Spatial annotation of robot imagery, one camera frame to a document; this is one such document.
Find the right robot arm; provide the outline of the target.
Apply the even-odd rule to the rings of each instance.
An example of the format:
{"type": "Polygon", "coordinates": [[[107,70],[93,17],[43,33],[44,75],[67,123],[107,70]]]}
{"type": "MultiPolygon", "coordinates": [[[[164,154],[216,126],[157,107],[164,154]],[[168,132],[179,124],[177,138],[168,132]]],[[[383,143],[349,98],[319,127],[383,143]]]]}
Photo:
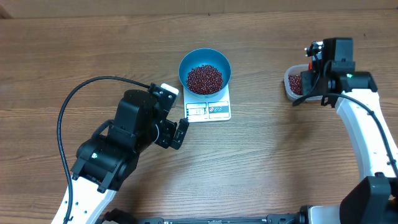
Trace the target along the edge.
{"type": "Polygon", "coordinates": [[[319,97],[343,121],[358,162],[359,184],[338,205],[313,205],[307,223],[397,223],[397,146],[381,111],[370,72],[357,71],[353,40],[334,37],[305,49],[312,64],[302,72],[298,106],[319,97]]]}

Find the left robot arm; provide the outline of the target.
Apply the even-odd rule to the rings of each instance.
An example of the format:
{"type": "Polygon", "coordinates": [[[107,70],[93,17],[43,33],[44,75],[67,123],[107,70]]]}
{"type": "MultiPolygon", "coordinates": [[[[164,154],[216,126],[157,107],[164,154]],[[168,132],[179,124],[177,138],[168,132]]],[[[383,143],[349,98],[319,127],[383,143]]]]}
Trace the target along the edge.
{"type": "Polygon", "coordinates": [[[179,149],[189,123],[167,119],[179,91],[163,84],[128,90],[114,119],[105,121],[76,152],[71,184],[53,223],[95,223],[151,144],[179,149]]]}

